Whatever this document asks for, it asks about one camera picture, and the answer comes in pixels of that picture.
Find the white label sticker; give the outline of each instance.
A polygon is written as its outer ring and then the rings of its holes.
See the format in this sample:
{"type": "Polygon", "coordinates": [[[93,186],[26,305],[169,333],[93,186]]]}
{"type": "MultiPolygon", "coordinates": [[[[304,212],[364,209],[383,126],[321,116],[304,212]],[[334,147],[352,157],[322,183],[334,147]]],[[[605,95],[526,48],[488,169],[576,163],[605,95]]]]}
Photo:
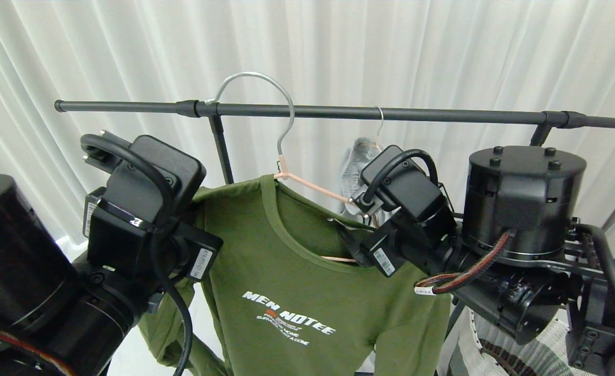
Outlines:
{"type": "Polygon", "coordinates": [[[89,226],[91,226],[91,216],[96,209],[96,203],[90,202],[87,204],[87,222],[85,223],[85,237],[89,237],[89,226]]]}
{"type": "Polygon", "coordinates": [[[414,287],[414,292],[417,295],[434,295],[435,293],[432,292],[432,288],[433,287],[434,286],[429,286],[429,287],[418,287],[418,286],[416,286],[416,287],[414,287]]]}
{"type": "Polygon", "coordinates": [[[198,252],[198,257],[195,258],[193,268],[191,269],[189,275],[197,280],[202,279],[203,274],[205,274],[205,269],[207,269],[207,265],[210,264],[211,258],[212,251],[206,250],[205,248],[201,248],[200,252],[198,252]]]}
{"type": "Polygon", "coordinates": [[[389,257],[386,256],[384,250],[378,248],[372,253],[372,255],[375,259],[377,259],[379,265],[381,265],[381,268],[384,269],[384,273],[386,273],[387,276],[390,276],[396,271],[396,267],[391,264],[391,260],[389,260],[389,257]]]}

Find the pink hanger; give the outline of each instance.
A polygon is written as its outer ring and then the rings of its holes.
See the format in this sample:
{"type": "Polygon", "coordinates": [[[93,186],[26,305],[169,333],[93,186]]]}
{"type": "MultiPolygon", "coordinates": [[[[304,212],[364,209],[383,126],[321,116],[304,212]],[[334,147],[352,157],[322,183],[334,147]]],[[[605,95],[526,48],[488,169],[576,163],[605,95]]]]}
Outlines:
{"type": "MultiPolygon", "coordinates": [[[[297,181],[298,183],[306,186],[307,188],[310,188],[312,190],[315,190],[317,192],[323,193],[324,195],[331,197],[333,199],[339,200],[341,202],[344,202],[345,204],[348,205],[352,205],[352,203],[350,203],[350,201],[341,195],[338,195],[336,193],[333,193],[329,190],[326,190],[324,188],[321,188],[320,186],[317,186],[315,184],[310,183],[309,181],[300,178],[298,176],[296,176],[295,174],[292,174],[288,171],[288,168],[286,166],[286,159],[284,158],[284,155],[282,153],[282,141],[284,140],[284,137],[286,136],[286,134],[288,134],[288,131],[291,130],[291,127],[293,127],[293,120],[296,117],[296,112],[295,112],[295,108],[293,106],[293,100],[291,100],[291,96],[288,95],[288,92],[286,92],[286,90],[279,84],[277,83],[277,81],[275,81],[274,79],[272,79],[271,77],[263,74],[263,73],[259,73],[259,72],[239,72],[236,74],[233,74],[231,76],[228,76],[226,79],[224,79],[221,87],[219,87],[219,91],[217,92],[217,95],[214,98],[210,98],[210,99],[206,99],[205,103],[207,104],[212,104],[214,102],[218,102],[219,98],[221,98],[222,93],[224,92],[224,88],[226,88],[226,86],[233,81],[233,79],[236,79],[238,77],[256,77],[256,78],[260,78],[260,79],[264,79],[266,80],[268,83],[271,83],[275,88],[277,88],[279,91],[282,92],[282,94],[284,95],[284,98],[286,98],[286,102],[288,102],[288,126],[286,126],[286,129],[284,129],[284,131],[282,132],[282,134],[279,136],[279,139],[277,140],[277,154],[279,155],[279,165],[280,165],[280,172],[274,175],[275,179],[291,179],[293,181],[297,181]]],[[[350,259],[350,258],[343,258],[343,257],[330,257],[330,256],[322,256],[323,259],[326,260],[331,260],[331,261],[338,261],[338,262],[356,262],[356,260],[354,259],[350,259]]]]}

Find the shirt graphic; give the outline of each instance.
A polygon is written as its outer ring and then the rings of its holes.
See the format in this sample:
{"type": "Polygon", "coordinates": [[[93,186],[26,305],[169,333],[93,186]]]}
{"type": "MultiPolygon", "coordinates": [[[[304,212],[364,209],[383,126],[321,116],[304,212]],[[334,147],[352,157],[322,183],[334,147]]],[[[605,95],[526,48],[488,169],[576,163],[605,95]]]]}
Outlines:
{"type": "Polygon", "coordinates": [[[252,300],[267,307],[263,314],[257,316],[257,320],[267,321],[272,324],[282,335],[293,342],[300,343],[301,345],[309,345],[309,341],[300,338],[300,331],[304,328],[311,327],[320,331],[324,335],[331,335],[336,332],[335,329],[320,323],[317,319],[305,316],[304,314],[297,314],[295,312],[289,312],[288,310],[282,310],[279,314],[280,305],[276,304],[272,300],[259,293],[247,291],[242,295],[243,298],[252,300]]]}

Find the white lettering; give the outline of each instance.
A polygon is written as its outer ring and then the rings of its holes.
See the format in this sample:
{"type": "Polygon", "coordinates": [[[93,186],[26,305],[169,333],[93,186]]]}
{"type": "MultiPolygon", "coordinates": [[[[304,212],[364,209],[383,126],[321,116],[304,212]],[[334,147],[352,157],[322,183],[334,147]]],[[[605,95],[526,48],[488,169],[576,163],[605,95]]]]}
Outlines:
{"type": "Polygon", "coordinates": [[[303,316],[302,314],[297,314],[293,316],[293,319],[291,319],[291,322],[296,323],[296,324],[302,324],[305,322],[306,319],[307,319],[307,316],[303,316]]]}
{"type": "Polygon", "coordinates": [[[279,316],[284,318],[284,319],[290,320],[290,319],[293,318],[293,316],[295,316],[295,313],[291,313],[291,312],[288,312],[287,310],[285,310],[284,312],[279,314],[279,316]]]}
{"type": "Polygon", "coordinates": [[[257,300],[259,295],[257,293],[253,293],[251,291],[245,292],[245,295],[242,295],[243,298],[247,298],[249,300],[257,300]]]}
{"type": "Polygon", "coordinates": [[[272,310],[278,310],[279,309],[279,304],[275,304],[273,301],[267,302],[266,303],[266,307],[272,309],[272,310]]]}

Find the shirt neckline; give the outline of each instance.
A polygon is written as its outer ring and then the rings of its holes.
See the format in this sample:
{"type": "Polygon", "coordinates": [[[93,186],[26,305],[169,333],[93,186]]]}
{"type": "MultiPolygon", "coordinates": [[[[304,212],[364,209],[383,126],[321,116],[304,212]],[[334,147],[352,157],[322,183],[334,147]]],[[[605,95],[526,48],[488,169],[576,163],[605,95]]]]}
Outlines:
{"type": "MultiPolygon", "coordinates": [[[[360,267],[353,265],[340,264],[336,261],[326,260],[321,256],[312,253],[307,248],[303,247],[300,243],[298,243],[293,236],[286,230],[284,224],[282,222],[281,217],[279,216],[279,208],[277,207],[277,189],[283,190],[285,193],[288,193],[293,199],[298,202],[304,203],[305,205],[309,205],[311,207],[317,208],[324,213],[328,213],[328,211],[310,200],[305,199],[304,197],[294,194],[291,195],[293,191],[289,190],[287,186],[284,186],[282,183],[279,183],[279,186],[276,186],[276,181],[272,175],[266,175],[261,177],[260,185],[261,185],[261,195],[263,199],[263,207],[265,209],[265,214],[270,222],[272,229],[277,234],[277,236],[288,246],[293,252],[297,253],[304,259],[317,264],[318,266],[325,267],[326,269],[331,269],[331,271],[336,272],[347,272],[347,273],[367,273],[371,271],[376,271],[374,267],[360,267]]],[[[350,222],[350,220],[341,218],[336,214],[331,214],[334,218],[338,220],[343,220],[343,222],[350,222]]]]}

